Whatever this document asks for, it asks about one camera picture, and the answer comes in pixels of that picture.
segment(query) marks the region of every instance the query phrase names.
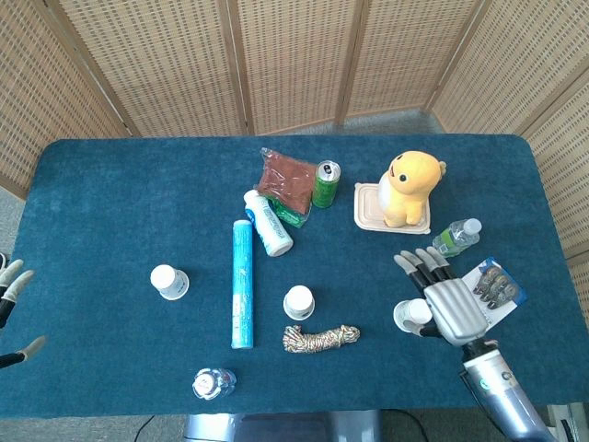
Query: soda can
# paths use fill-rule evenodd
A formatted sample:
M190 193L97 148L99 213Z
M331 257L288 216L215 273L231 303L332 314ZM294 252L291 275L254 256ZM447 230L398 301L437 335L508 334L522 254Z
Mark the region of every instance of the soda can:
M317 167L313 204L319 208L330 207L340 182L340 165L334 161L322 161Z

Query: can lid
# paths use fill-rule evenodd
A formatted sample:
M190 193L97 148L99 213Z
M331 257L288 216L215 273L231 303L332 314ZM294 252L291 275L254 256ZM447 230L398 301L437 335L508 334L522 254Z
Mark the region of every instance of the can lid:
M341 175L340 165L334 161L322 161L318 165L317 175L323 181L337 181Z
M174 283L176 271L167 264L161 264L152 270L150 279L153 287L157 290L164 290Z
M194 392L199 396L206 396L214 390L214 377L210 373L202 373L194 379Z

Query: yellow plush toy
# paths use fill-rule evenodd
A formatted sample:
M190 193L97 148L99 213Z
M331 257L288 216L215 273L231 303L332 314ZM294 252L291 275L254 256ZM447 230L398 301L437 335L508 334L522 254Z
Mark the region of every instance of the yellow plush toy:
M444 161L410 150L393 159L378 182L378 202L389 227L420 223L430 192L445 174Z

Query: robotic hand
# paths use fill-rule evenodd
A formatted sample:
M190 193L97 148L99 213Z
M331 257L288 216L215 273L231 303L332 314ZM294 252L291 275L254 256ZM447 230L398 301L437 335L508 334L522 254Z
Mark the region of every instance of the robotic hand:
M16 260L6 267L6 257L0 253L0 332L6 326L8 317L17 304L18 295L33 277L34 272L28 270L14 280L23 264L22 260ZM21 350L0 355L0 368L29 360L42 348L45 341L45 336L40 336Z
M491 421L510 440L556 442L499 353L498 344L484 340L487 321L468 287L433 247L415 253L417 256L404 250L394 259L432 311L432 321L416 334L443 337L462 347L465 370L461 378L479 405L479 398L483 399Z

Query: white cup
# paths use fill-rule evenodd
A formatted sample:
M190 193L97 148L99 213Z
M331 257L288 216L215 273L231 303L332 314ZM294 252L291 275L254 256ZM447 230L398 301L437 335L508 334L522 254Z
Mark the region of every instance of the white cup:
M393 310L393 319L397 327L406 333L411 330L406 326L405 321L412 322L416 325L427 324L432 318L432 311L425 302L425 299L412 299L411 301L401 301Z
M284 297L283 308L290 319L306 320L315 310L315 299L304 285L295 285Z
M161 264L151 272L151 284L168 301L176 301L188 291L188 276L181 270Z

